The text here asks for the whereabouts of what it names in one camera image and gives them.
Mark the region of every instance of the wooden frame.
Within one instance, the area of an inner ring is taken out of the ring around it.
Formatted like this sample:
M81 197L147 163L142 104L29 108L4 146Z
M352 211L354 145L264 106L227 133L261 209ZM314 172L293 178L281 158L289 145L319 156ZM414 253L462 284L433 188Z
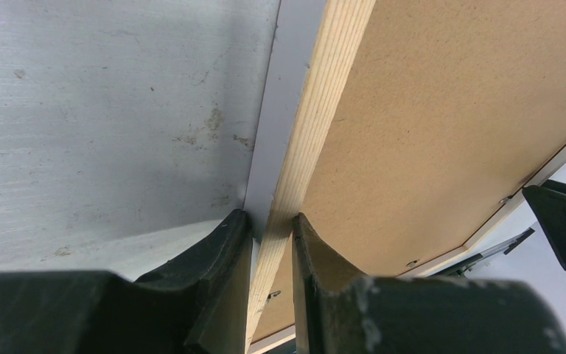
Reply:
M248 295L247 349L374 3L295 0L282 1L279 9L280 28L275 33L245 199L257 234L263 234ZM277 55L279 51L284 51L284 58ZM301 78L304 85L298 100ZM298 107L296 115L292 107ZM284 158L281 147L287 147Z
M554 178L566 183L566 145L543 166L528 182L525 184L541 184L542 182ZM521 192L508 201L504 207L496 212L484 225L473 235L468 241L457 249L453 249L430 262L419 265L411 269L399 277L426 277L443 268L451 266L466 257L469 257L479 251L494 246L505 239L513 237L516 232L530 227L537 220L532 214ZM291 326L273 333L262 340L251 345L250 353L264 353L274 347L277 347L293 338L292 335L296 330L295 326Z
M537 171L537 173L535 173L535 175L524 184L524 187L533 184L541 184L547 181L550 177L555 175L557 171L560 171L562 167L566 167L566 145L555 156L553 156L548 163L539 169L539 171ZM501 224L506 221L509 221L510 224L513 225L514 221L507 219L515 212L519 212L519 217L517 219L521 226L518 226L518 229L524 230L533 223L537 222L537 219L530 211L530 208L526 204L524 196L520 190L513 195L502 208L493 214L493 216L488 219L488 221L485 222L461 247L453 249L452 251L449 251L429 262L423 263L410 271L406 271L405 273L400 274L400 277L426 277L463 260L471 254L482 251L487 247L494 246L492 244L486 244L482 247L483 249L478 248L477 246L479 246L481 241L484 239L492 238L496 240L495 243L502 242L503 240L497 239L498 236L494 237L494 231L498 230ZM514 235L511 233L504 233L504 236L508 239Z

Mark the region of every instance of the wood grain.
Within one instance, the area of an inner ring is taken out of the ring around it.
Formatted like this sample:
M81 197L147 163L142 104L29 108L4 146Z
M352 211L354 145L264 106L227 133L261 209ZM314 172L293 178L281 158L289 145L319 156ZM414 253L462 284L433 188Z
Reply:
M248 295L247 345L272 287L374 0L328 0Z
M565 144L566 4L380 1L302 209L360 269L398 275L467 250Z

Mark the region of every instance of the screw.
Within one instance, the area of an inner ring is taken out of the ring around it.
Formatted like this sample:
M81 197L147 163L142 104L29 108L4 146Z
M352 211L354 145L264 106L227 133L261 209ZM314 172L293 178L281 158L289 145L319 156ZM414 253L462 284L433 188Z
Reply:
M500 199L500 201L498 203L499 204L506 204L508 201L511 200L511 198L513 198L513 197L508 196L508 197L502 198L502 199Z
M273 293L269 293L268 298L265 301L269 302L272 298L277 297L280 294L281 294L280 290L274 291Z
M407 268L413 268L416 266L416 264L418 264L419 260L412 260L409 263L407 263Z

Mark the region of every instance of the metal surface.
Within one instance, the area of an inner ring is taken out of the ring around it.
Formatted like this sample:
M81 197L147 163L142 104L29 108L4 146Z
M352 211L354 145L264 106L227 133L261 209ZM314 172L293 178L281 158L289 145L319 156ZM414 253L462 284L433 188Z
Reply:
M0 269L163 252L189 233L137 237L241 205L278 6L0 0Z
M0 353L243 353L248 216L131 283L107 271L0 274Z
M566 353L561 327L522 283L369 277L304 215L293 237L298 353Z

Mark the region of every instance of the wooden strip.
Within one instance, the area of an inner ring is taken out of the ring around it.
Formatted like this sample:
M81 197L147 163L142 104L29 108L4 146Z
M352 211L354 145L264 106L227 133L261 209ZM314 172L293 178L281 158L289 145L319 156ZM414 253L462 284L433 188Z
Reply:
M563 172L563 170L566 170L566 145L541 169L539 169L539 171L537 171L537 173L535 173L535 175L524 184L524 187L533 184L541 184L549 178L556 178L566 183L566 173L563 173L562 176L560 174L557 176L557 172ZM517 220L510 223L511 229L514 229L513 232L506 232L503 230L501 234L504 235L494 237L493 233L496 232L503 224L508 223L510 221L509 218L515 215L518 210L521 211L521 209L524 209L525 212L520 212ZM505 237L508 239L517 235L519 232L530 227L535 222L537 222L537 219L534 217L532 212L530 212L530 208L525 203L524 196L520 190L513 196L513 198L511 198L510 201L502 206L487 222L485 222L485 224L482 225L482 227L479 228L479 230L473 234L464 245L421 264L410 271L406 271L405 273L400 274L399 277L426 277L431 275L443 268L446 268L447 266L456 264L466 257L502 242L503 239L500 239L499 237ZM487 242L482 248L477 247L483 240L488 239L493 239L494 242Z
M248 295L247 349L281 262L291 232L291 220L301 208L374 1L328 0L324 8Z

